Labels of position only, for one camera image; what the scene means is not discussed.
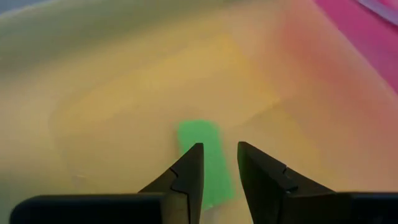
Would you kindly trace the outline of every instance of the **green object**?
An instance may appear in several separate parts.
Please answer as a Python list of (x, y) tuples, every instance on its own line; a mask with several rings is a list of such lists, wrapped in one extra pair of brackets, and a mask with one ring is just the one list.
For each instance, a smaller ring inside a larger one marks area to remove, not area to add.
[(181, 155), (195, 143), (202, 142), (205, 152), (205, 183), (202, 209), (217, 206), (234, 196), (231, 176), (221, 148), (219, 128), (204, 120), (184, 121), (178, 127)]

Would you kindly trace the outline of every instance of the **plastic container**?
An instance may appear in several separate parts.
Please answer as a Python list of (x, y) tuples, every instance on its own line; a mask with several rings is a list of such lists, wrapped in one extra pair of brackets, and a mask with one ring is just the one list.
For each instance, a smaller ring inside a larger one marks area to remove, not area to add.
[(37, 194), (136, 192), (193, 118), (220, 125), (239, 190), (215, 223), (251, 222), (238, 141), (335, 190), (398, 187), (396, 96), (312, 1), (134, 2), (0, 17), (2, 221)]

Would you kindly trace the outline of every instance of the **yellow surface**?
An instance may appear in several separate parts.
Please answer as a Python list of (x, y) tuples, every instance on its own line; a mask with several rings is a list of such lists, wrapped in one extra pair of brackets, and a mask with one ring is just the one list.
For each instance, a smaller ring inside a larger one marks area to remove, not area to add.
[[(178, 158), (177, 123), (194, 118), (220, 125), (239, 189), (210, 222), (251, 222), (238, 177), (238, 141), (329, 187), (358, 189), (352, 183), (359, 177), (334, 168), (345, 152), (324, 163), (325, 151), (289, 110), (298, 100), (311, 106), (306, 99), (313, 82), (306, 77), (319, 72), (282, 45), (289, 7), (234, 5), (15, 76), (0, 89), (0, 218), (37, 194), (139, 190)], [(314, 29), (334, 32), (312, 2), (301, 7), (311, 12), (302, 24), (321, 21)], [(351, 47), (338, 34), (336, 39), (319, 41)], [(355, 52), (339, 53), (330, 57), (356, 58), (352, 67), (374, 75)]]

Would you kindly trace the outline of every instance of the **green rectangular piece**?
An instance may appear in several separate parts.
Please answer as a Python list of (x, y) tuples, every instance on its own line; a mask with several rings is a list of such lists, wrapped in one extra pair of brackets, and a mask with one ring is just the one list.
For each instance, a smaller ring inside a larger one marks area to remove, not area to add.
[(178, 127), (181, 155), (202, 142), (205, 152), (205, 183), (202, 209), (217, 206), (234, 197), (231, 176), (221, 148), (219, 128), (204, 120), (184, 121)]

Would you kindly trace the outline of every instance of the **pink surface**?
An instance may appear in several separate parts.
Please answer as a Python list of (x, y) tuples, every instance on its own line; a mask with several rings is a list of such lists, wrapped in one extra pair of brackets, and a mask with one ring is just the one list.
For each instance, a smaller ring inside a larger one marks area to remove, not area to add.
[(355, 0), (315, 1), (398, 93), (398, 27)]

